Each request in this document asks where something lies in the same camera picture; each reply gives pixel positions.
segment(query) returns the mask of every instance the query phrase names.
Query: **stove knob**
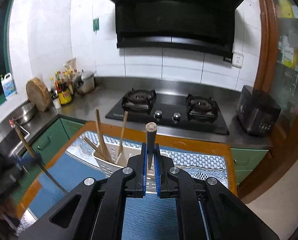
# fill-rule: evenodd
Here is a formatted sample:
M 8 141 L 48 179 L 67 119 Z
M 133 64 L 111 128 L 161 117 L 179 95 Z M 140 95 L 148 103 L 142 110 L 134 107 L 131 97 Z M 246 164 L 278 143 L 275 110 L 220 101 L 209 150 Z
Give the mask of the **stove knob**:
M 161 118 L 162 117 L 162 112 L 160 110 L 157 110 L 155 113 L 154 113 L 154 117 L 155 118 Z
M 174 121 L 180 121 L 180 117 L 181 117 L 180 113 L 174 113 L 172 119 Z

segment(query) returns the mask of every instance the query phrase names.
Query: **range hood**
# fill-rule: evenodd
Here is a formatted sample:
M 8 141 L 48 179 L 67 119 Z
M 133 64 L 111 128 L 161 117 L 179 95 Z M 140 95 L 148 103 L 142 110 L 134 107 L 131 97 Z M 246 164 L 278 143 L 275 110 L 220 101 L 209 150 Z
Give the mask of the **range hood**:
M 243 0 L 111 0 L 117 47 L 167 47 L 232 57 Z

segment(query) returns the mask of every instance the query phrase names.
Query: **wooden door frame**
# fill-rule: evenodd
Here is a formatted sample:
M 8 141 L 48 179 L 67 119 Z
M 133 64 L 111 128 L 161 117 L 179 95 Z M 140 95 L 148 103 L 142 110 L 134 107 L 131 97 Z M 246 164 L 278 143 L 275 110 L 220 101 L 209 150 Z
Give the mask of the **wooden door frame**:
M 278 52 L 278 33 L 273 0 L 259 0 L 262 41 L 255 88 L 269 92 Z M 298 159 L 298 115 L 289 133 L 275 125 L 270 136 L 273 149 L 238 186 L 238 196 L 250 203 L 281 179 Z

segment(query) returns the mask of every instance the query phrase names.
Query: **cabinet handle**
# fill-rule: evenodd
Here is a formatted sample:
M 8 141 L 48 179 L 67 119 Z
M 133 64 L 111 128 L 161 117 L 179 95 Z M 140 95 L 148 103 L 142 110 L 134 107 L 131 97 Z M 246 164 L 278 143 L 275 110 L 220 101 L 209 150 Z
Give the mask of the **cabinet handle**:
M 37 149 L 42 151 L 44 149 L 44 147 L 46 147 L 49 143 L 50 143 L 50 138 L 49 138 L 49 136 L 47 136 L 47 141 L 41 145 L 38 145 Z
M 233 159 L 233 161 L 238 164 L 238 165 L 242 165 L 242 164 L 247 164 L 249 163 L 249 160 L 247 160 L 246 162 L 237 162 L 236 159 Z

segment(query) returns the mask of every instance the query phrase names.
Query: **electrical outlet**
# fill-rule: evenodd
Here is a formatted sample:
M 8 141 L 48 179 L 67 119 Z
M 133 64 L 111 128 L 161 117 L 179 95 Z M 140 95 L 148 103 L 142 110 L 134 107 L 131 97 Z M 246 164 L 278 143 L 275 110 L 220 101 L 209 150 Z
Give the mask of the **electrical outlet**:
M 233 53 L 232 65 L 238 68 L 242 68 L 243 55 L 241 53 Z

